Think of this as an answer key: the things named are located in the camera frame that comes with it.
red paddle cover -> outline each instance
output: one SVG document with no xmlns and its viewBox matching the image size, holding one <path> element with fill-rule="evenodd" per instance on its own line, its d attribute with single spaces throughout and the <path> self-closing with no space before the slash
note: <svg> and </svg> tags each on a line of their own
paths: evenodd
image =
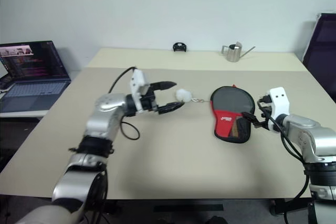
<svg viewBox="0 0 336 224">
<path fill-rule="evenodd" d="M 213 110 L 216 117 L 215 132 L 218 136 L 229 137 L 232 126 L 237 116 L 241 113 L 235 113 L 225 110 Z"/>
</svg>

table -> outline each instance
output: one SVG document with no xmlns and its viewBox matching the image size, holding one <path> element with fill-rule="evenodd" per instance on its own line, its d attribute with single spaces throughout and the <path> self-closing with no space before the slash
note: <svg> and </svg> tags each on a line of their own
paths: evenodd
<svg viewBox="0 0 336 224">
<path fill-rule="evenodd" d="M 73 80 L 79 71 L 72 71 L 69 76 Z M 5 95 L 5 93 L 0 94 L 0 99 Z M 0 118 L 42 118 L 48 113 L 48 110 L 39 111 L 19 111 L 19 112 L 7 112 L 0 113 Z"/>
<path fill-rule="evenodd" d="M 101 49 L 0 174 L 0 194 L 50 197 L 71 155 L 67 149 L 78 146 L 95 100 L 121 68 L 131 65 L 143 69 L 151 82 L 178 83 L 156 93 L 160 105 L 173 101 L 177 88 L 208 99 L 216 88 L 235 84 L 256 100 L 283 86 L 292 113 L 336 130 L 334 102 L 294 54 L 251 52 L 231 63 L 216 52 Z M 130 93 L 129 80 L 130 74 L 114 91 Z M 244 144 L 217 139 L 208 103 L 127 121 L 141 138 L 131 141 L 118 133 L 109 157 L 108 199 L 290 198 L 304 183 L 302 165 L 286 152 L 279 135 L 252 129 Z"/>
</svg>

floor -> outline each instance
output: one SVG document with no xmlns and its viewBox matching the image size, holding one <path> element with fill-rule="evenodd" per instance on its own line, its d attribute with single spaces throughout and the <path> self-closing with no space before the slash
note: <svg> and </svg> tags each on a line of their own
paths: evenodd
<svg viewBox="0 0 336 224">
<path fill-rule="evenodd" d="M 8 154 L 7 158 L 10 158 L 36 125 L 37 122 L 0 121 L 0 156 L 2 160 L 4 160 L 4 154 Z M 10 214 L 7 214 L 9 215 L 7 224 L 11 224 L 17 222 L 33 209 L 49 203 L 48 199 L 0 195 L 0 223 L 6 223 L 7 213 Z M 117 204 L 121 209 L 118 214 L 105 215 L 111 224 L 158 223 L 157 220 L 165 220 L 167 223 L 175 224 L 199 224 L 205 223 L 212 216 L 224 217 L 229 224 L 284 223 L 282 216 L 275 217 L 269 213 L 270 200 L 127 200 L 119 201 Z M 222 205 L 223 210 L 157 211 L 155 207 L 199 204 Z M 289 223 L 308 223 L 307 214 L 307 210 L 290 213 L 288 215 Z"/>
</svg>

white wall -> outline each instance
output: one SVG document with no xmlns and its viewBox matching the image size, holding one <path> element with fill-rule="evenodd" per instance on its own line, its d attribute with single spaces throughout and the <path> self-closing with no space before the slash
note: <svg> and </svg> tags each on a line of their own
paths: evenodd
<svg viewBox="0 0 336 224">
<path fill-rule="evenodd" d="M 1 42 L 52 39 L 70 69 L 100 47 L 298 51 L 336 0 L 0 0 Z"/>
</svg>

laptop screen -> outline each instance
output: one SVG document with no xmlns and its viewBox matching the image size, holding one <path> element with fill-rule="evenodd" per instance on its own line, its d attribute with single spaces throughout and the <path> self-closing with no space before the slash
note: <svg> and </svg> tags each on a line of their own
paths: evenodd
<svg viewBox="0 0 336 224">
<path fill-rule="evenodd" d="M 14 81 L 69 79 L 52 41 L 1 44 L 0 60 Z"/>
</svg>

